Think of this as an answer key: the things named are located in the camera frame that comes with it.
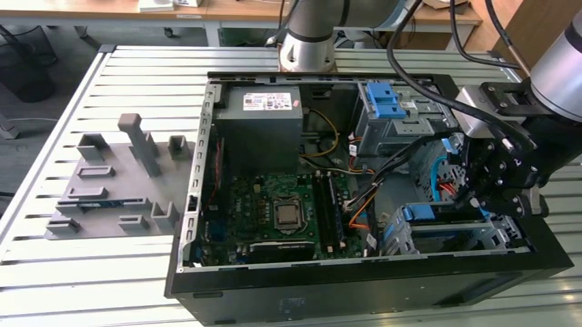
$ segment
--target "blue cable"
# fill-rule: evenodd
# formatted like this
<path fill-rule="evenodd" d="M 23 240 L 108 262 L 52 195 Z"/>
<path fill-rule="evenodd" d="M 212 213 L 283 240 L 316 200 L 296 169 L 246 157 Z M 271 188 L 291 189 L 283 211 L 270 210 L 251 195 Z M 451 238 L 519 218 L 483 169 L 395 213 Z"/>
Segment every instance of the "blue cable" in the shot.
<path fill-rule="evenodd" d="M 440 164 L 440 162 L 443 162 L 446 160 L 446 156 L 438 157 L 435 159 L 435 162 L 432 162 L 432 166 L 430 168 L 430 189 L 432 191 L 432 197 L 435 199 L 436 202 L 440 201 L 440 194 L 438 193 L 436 190 L 436 182 L 438 182 L 438 165 Z"/>

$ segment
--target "green motherboard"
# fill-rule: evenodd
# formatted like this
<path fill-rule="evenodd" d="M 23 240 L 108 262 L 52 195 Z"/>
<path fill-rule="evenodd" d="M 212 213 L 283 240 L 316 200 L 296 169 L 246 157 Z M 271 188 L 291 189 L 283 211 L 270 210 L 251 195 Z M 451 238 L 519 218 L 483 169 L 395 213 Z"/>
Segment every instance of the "green motherboard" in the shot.
<path fill-rule="evenodd" d="M 236 176 L 228 185 L 226 221 L 213 222 L 212 230 L 224 231 L 222 242 L 205 246 L 208 265 L 244 264 L 248 245 L 263 242 L 315 243 L 312 260 L 360 257 L 360 236 L 343 229 L 342 249 L 326 251 L 320 245 L 320 217 L 315 202 L 311 174 L 267 174 L 256 177 Z M 347 178 L 331 176 L 334 197 L 340 204 L 350 197 Z"/>

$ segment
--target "trash bin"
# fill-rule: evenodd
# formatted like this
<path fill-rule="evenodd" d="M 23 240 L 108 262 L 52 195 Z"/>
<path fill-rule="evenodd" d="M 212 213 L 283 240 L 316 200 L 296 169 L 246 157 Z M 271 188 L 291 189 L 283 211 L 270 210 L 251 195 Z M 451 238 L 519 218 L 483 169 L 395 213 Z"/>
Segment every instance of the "trash bin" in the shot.
<path fill-rule="evenodd" d="M 8 43 L 20 43 L 37 58 L 40 64 L 47 67 L 52 65 L 57 56 L 44 34 L 41 26 L 11 26 L 0 28 L 0 34 Z"/>
<path fill-rule="evenodd" d="M 0 82 L 23 102 L 47 99 L 56 86 L 27 45 L 0 45 Z"/>

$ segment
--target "blue plastic bracket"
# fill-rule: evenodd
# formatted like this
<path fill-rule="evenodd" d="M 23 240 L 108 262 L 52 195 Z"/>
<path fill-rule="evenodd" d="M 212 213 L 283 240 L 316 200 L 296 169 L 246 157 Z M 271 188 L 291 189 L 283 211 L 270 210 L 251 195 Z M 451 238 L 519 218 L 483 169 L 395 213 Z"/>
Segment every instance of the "blue plastic bracket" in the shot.
<path fill-rule="evenodd" d="M 376 118 L 406 118 L 407 112 L 398 103 L 398 94 L 388 83 L 367 83 L 367 95 Z"/>

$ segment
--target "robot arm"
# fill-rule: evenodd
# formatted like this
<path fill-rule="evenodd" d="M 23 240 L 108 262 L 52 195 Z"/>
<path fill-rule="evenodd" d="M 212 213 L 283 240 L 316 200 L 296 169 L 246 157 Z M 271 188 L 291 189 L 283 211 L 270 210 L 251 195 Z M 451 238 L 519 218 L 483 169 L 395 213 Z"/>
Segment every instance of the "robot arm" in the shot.
<path fill-rule="evenodd" d="M 280 62 L 290 72 L 327 72 L 335 64 L 334 27 L 379 28 L 400 16 L 404 0 L 296 0 Z"/>
<path fill-rule="evenodd" d="M 466 169 L 455 206 L 479 205 L 491 212 L 547 215 L 538 188 L 582 154 L 582 12 L 521 84 L 466 87 L 458 100 L 478 104 L 527 135 L 535 147 L 515 155 L 490 128 L 455 112 L 466 141 L 458 161 Z"/>

